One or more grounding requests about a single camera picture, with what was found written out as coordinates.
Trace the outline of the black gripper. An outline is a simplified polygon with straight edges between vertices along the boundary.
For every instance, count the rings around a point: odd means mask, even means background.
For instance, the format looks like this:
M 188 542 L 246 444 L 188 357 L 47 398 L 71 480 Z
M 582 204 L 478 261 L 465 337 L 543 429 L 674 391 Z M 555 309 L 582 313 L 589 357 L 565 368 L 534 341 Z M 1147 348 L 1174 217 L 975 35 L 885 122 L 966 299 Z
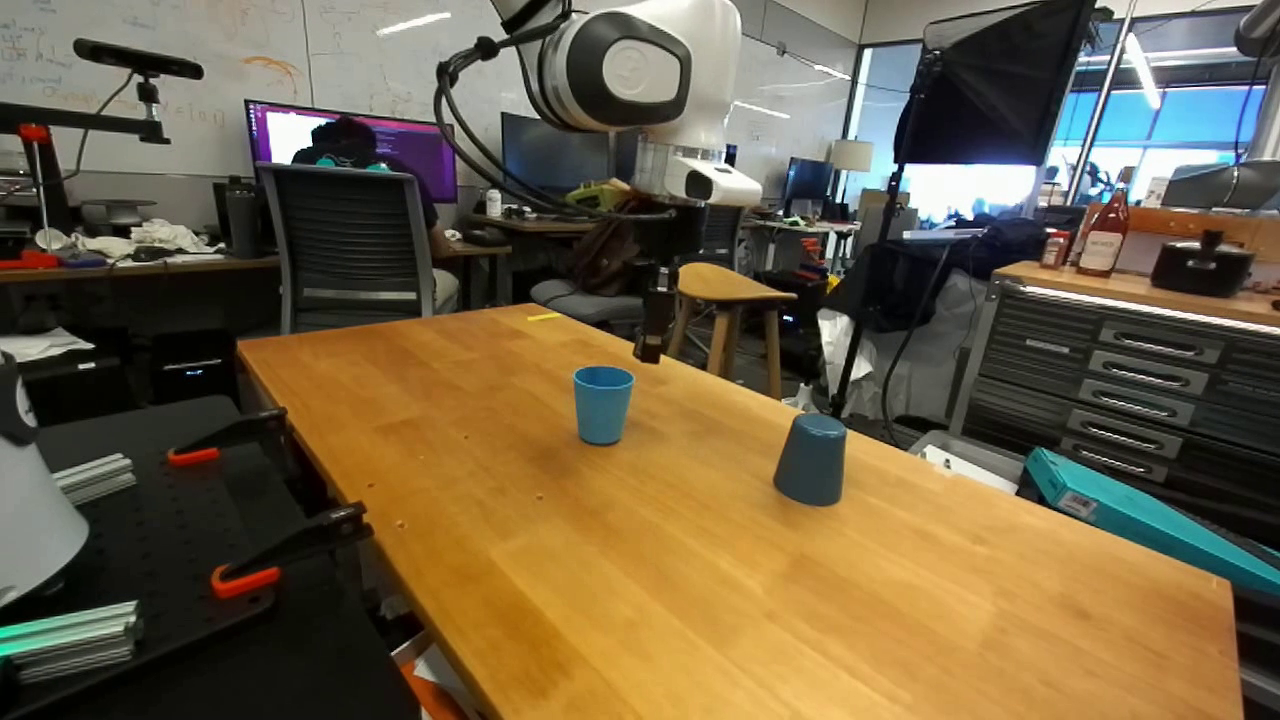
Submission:
M 698 250 L 698 204 L 681 204 L 663 221 L 634 221 L 634 261 L 633 261 L 633 283 L 645 293 L 645 313 L 634 330 L 633 357 L 640 366 L 657 366 L 666 348 L 666 330 L 674 317 L 674 274 L 672 266 L 687 261 Z

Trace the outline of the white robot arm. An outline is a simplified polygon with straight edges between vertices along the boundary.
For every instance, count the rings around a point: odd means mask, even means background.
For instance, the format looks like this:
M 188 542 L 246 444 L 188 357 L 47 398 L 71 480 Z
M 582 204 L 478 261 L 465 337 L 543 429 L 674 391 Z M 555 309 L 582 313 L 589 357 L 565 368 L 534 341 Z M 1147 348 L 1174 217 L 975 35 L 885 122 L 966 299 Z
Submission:
M 736 98 L 730 0 L 491 0 L 526 105 L 567 131 L 633 131 L 633 190 L 672 204 L 751 207 L 765 190 L 722 159 Z

